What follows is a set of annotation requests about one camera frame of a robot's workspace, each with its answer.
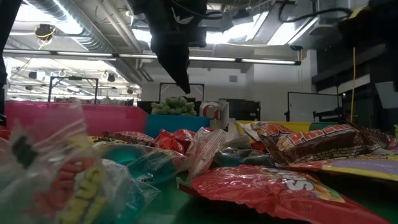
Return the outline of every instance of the green surface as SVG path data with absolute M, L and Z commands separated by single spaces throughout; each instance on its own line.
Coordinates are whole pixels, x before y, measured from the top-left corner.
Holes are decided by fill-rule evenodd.
M 395 183 L 356 179 L 352 176 L 319 175 L 323 182 L 347 197 L 376 212 L 391 223 L 398 223 L 398 206 Z M 335 184 L 335 178 L 341 184 Z M 196 198 L 177 188 L 175 180 L 157 185 L 162 193 L 154 199 L 142 214 L 138 223 L 301 223 L 297 220 L 281 220 L 266 214 L 258 214 L 244 205 L 215 202 Z

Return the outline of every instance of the blue plastic bin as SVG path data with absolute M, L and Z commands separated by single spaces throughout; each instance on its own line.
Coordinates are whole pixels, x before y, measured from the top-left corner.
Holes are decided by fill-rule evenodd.
M 161 129 L 174 132 L 179 129 L 188 129 L 197 132 L 201 127 L 208 127 L 210 118 L 182 115 L 148 115 L 145 133 L 152 138 L 159 135 Z

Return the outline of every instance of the black cable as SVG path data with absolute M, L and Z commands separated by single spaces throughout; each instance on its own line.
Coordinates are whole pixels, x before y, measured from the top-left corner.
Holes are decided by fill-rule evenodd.
M 297 22 L 297 21 L 301 21 L 303 19 L 308 19 L 308 18 L 311 18 L 311 17 L 315 17 L 315 16 L 319 16 L 319 15 L 322 15 L 322 14 L 326 14 L 326 13 L 329 13 L 329 12 L 344 12 L 344 13 L 347 14 L 346 17 L 349 17 L 353 13 L 351 9 L 343 8 L 343 7 L 336 7 L 336 8 L 321 10 L 321 11 L 318 11 L 318 12 L 313 12 L 313 13 L 310 13 L 310 14 L 307 14 L 307 15 L 304 15 L 304 16 L 300 16 L 300 17 L 295 18 L 295 19 L 283 20 L 282 19 L 282 11 L 284 10 L 284 8 L 285 8 L 286 4 L 288 3 L 288 1 L 289 0 L 285 0 L 282 3 L 282 5 L 280 6 L 280 8 L 279 8 L 279 20 L 281 22 Z
M 194 11 L 192 11 L 192 10 L 190 10 L 190 9 L 188 9 L 188 8 L 186 8 L 186 7 L 184 7 L 184 6 L 182 6 L 182 5 L 180 5 L 179 3 L 177 3 L 177 2 L 174 1 L 174 0 L 170 0 L 170 2 L 173 3 L 175 6 L 181 8 L 181 9 L 187 11 L 187 12 L 189 12 L 189 13 L 192 14 L 193 16 L 197 16 L 197 17 L 202 18 L 202 19 L 219 20 L 219 19 L 222 19 L 223 16 L 224 16 L 223 13 L 222 13 L 221 11 L 209 12 L 209 13 L 206 13 L 205 15 L 199 14 L 199 13 L 197 13 L 197 12 L 194 12 Z

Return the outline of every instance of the pink plastic bin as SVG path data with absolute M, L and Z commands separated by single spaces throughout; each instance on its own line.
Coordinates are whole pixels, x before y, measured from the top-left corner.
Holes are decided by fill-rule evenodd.
M 23 126 L 31 125 L 39 118 L 65 103 L 7 101 L 7 127 L 16 119 Z M 103 136 L 103 132 L 139 131 L 145 133 L 148 114 L 135 106 L 82 105 L 89 136 Z

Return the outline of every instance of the ceiling duct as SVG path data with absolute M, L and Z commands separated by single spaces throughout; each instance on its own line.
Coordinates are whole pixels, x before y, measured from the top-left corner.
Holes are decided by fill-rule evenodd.
M 94 26 L 89 18 L 72 0 L 24 0 L 27 4 L 52 16 L 59 24 L 66 24 L 73 19 L 81 28 L 84 37 L 72 37 L 90 52 L 115 53 L 116 49 L 108 42 L 104 35 Z M 116 61 L 105 61 L 121 72 L 128 82 L 141 83 L 142 77 L 126 62 L 118 58 Z

